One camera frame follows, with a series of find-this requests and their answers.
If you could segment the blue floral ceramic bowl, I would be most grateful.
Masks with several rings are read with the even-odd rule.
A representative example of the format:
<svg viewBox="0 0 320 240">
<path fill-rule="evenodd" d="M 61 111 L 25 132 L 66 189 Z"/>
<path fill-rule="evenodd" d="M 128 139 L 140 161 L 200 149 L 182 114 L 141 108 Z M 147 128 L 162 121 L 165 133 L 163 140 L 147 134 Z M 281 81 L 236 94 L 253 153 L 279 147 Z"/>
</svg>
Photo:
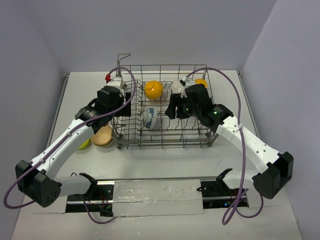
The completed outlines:
<svg viewBox="0 0 320 240">
<path fill-rule="evenodd" d="M 158 110 L 155 107 L 148 107 L 141 113 L 141 122 L 147 130 L 152 130 L 157 122 Z"/>
</svg>

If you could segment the white striped ceramic bowl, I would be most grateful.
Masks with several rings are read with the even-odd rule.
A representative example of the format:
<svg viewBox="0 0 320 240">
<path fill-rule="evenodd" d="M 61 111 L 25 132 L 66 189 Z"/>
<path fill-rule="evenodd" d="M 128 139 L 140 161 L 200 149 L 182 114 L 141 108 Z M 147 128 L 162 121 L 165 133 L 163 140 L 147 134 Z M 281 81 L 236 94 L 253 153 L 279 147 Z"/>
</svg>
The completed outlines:
<svg viewBox="0 0 320 240">
<path fill-rule="evenodd" d="M 183 84 L 180 82 L 179 79 L 174 80 L 170 85 L 172 94 L 181 94 L 184 88 L 185 87 L 183 86 Z"/>
</svg>

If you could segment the small orange plastic bowl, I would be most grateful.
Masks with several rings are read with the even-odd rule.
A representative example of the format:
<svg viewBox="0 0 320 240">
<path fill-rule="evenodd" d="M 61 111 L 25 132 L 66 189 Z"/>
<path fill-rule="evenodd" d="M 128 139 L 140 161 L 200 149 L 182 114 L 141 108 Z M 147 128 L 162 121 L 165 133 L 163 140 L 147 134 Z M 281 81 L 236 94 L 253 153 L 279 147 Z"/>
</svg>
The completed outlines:
<svg viewBox="0 0 320 240">
<path fill-rule="evenodd" d="M 163 85 L 155 80 L 148 81 L 144 86 L 145 96 L 150 100 L 155 100 L 162 95 Z"/>
</svg>

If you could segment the large orange plastic bowl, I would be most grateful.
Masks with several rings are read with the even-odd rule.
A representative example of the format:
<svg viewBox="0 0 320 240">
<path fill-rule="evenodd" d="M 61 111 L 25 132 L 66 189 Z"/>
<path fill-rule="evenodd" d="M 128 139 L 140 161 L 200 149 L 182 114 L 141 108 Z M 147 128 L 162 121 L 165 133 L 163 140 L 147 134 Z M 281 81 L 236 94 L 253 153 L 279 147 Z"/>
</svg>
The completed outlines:
<svg viewBox="0 0 320 240">
<path fill-rule="evenodd" d="M 195 79 L 194 81 L 195 81 L 196 84 L 203 85 L 206 89 L 208 88 L 208 84 L 207 84 L 205 79 L 198 78 L 198 79 Z"/>
</svg>

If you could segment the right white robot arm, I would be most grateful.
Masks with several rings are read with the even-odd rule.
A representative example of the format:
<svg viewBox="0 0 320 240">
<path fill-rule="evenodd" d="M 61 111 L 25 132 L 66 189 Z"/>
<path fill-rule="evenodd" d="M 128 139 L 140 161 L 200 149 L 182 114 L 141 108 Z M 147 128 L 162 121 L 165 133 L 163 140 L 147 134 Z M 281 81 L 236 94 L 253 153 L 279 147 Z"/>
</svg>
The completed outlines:
<svg viewBox="0 0 320 240">
<path fill-rule="evenodd" d="M 223 104 L 212 102 L 203 84 L 170 86 L 170 102 L 165 114 L 170 119 L 195 117 L 200 123 L 225 138 L 243 157 L 252 162 L 254 170 L 225 170 L 217 183 L 218 192 L 229 195 L 234 189 L 255 189 L 262 197 L 273 199 L 292 179 L 294 157 L 270 147 L 241 125 L 239 118 Z"/>
</svg>

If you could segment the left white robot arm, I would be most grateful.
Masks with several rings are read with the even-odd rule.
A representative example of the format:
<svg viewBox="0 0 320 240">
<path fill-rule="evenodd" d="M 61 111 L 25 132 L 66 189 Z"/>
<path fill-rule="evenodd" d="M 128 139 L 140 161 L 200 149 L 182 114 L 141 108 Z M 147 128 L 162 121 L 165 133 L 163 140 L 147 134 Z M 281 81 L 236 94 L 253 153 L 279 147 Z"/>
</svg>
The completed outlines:
<svg viewBox="0 0 320 240">
<path fill-rule="evenodd" d="M 88 105 L 82 107 L 64 133 L 30 162 L 21 160 L 15 167 L 18 189 L 43 208 L 57 198 L 79 194 L 93 199 L 98 193 L 97 180 L 86 173 L 58 179 L 60 168 L 86 140 L 96 134 L 121 110 L 128 109 L 136 93 L 122 94 L 113 86 L 104 86 Z"/>
</svg>

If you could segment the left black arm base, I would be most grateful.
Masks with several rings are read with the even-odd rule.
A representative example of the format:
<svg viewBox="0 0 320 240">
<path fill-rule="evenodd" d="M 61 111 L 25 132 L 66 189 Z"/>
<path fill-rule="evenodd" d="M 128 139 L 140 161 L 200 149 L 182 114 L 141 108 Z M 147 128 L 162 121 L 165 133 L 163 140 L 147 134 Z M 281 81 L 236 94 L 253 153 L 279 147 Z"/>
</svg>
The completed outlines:
<svg viewBox="0 0 320 240">
<path fill-rule="evenodd" d="M 86 206 L 91 214 L 99 214 L 100 217 L 113 217 L 114 181 L 100 180 L 93 192 L 84 197 Z M 68 195 L 65 213 L 86 213 L 86 207 L 79 194 Z"/>
</svg>

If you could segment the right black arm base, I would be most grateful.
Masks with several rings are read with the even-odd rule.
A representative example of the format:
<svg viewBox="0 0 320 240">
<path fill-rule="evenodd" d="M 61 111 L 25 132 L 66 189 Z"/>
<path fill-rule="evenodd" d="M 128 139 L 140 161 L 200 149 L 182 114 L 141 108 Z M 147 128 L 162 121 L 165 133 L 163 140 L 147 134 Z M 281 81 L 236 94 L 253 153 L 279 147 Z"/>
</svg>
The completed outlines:
<svg viewBox="0 0 320 240">
<path fill-rule="evenodd" d="M 228 208 L 235 202 L 239 189 L 230 189 L 224 182 L 223 176 L 201 179 L 200 187 L 196 189 L 202 195 L 204 209 Z"/>
</svg>

